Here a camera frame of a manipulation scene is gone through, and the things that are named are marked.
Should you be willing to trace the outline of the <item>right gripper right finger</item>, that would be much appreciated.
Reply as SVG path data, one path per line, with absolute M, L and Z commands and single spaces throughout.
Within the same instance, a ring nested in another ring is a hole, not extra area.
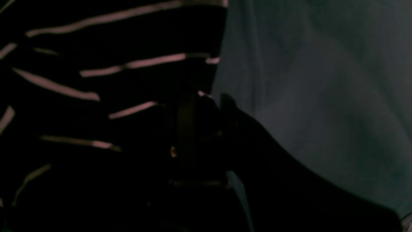
M 220 96 L 231 169 L 244 185 L 256 232 L 401 232 L 391 209 L 303 166 L 228 94 Z

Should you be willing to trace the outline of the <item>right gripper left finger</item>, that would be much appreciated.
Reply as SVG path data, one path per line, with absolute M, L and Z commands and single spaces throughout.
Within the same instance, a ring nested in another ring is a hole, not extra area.
M 164 232 L 223 232 L 226 229 L 225 160 L 221 130 L 209 123 L 217 113 L 212 99 L 183 94 L 171 122 L 168 184 L 161 197 Z

